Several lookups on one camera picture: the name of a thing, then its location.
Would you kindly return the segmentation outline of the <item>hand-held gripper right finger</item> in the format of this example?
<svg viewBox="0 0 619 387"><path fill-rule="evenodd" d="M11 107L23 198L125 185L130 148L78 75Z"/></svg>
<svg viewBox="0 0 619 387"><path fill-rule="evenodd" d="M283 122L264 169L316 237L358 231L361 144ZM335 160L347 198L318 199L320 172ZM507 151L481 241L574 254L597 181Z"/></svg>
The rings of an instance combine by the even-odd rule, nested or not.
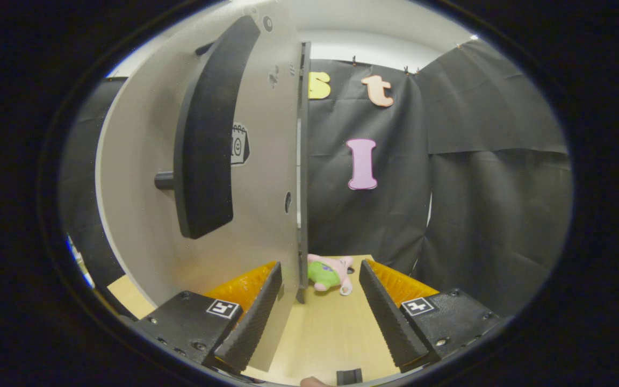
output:
<svg viewBox="0 0 619 387"><path fill-rule="evenodd" d="M437 291L372 260L361 262L359 283L401 372L457 355L503 322L461 289Z"/></svg>

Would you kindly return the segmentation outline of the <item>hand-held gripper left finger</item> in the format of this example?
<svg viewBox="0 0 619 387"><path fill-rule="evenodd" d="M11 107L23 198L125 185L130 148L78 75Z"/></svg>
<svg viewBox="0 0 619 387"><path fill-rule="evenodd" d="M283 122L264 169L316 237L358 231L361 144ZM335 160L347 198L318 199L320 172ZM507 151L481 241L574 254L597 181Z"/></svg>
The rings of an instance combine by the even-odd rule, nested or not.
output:
<svg viewBox="0 0 619 387"><path fill-rule="evenodd" d="M206 294L179 292L134 326L189 362L239 374L255 353L281 288L282 265L268 262Z"/></svg>

